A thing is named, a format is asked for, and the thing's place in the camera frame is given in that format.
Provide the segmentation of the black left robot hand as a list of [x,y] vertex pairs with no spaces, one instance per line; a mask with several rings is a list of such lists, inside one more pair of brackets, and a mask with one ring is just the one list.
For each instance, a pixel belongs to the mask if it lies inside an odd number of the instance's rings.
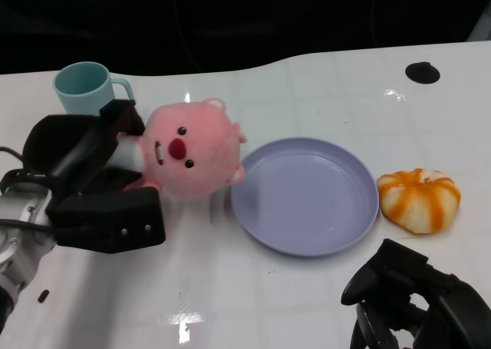
[[48,224],[21,222],[61,246],[103,253],[142,249],[166,239],[158,191],[126,187],[142,176],[109,165],[120,133],[142,134],[134,100],[112,100],[97,116],[49,115],[38,122],[22,151],[21,177],[51,191],[43,210]]

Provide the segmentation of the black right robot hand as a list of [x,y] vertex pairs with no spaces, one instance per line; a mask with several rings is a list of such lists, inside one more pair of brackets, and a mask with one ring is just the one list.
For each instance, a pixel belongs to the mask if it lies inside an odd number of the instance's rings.
[[414,348],[488,348],[490,308],[478,292],[428,258],[391,239],[355,273],[341,296],[356,307],[352,348],[397,348],[397,331]]

